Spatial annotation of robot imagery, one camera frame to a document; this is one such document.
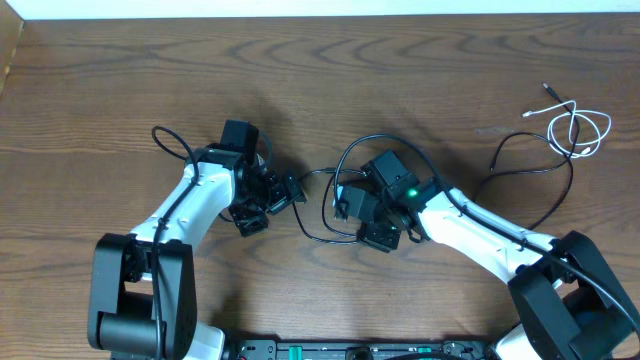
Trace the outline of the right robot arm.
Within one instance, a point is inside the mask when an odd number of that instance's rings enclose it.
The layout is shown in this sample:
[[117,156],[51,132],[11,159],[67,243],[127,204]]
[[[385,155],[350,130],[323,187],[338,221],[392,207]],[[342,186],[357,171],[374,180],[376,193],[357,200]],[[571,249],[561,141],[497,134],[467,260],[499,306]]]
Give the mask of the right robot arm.
[[639,328],[639,312],[596,244],[513,224],[431,178],[420,182],[388,150],[362,167],[361,238],[390,251],[402,230],[449,246],[504,282],[519,323],[489,347],[496,359],[609,359]]

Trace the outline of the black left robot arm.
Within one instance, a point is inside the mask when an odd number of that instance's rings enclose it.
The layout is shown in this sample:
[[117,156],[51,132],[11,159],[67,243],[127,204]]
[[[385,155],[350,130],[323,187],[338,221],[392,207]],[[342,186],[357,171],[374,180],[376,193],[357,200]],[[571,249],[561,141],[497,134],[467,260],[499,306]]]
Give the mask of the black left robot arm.
[[244,237],[305,199],[295,176],[259,157],[261,134],[228,120],[221,139],[182,156],[181,180],[144,222],[96,244],[89,345],[114,359],[237,359],[226,333],[199,321],[194,253],[223,211]]

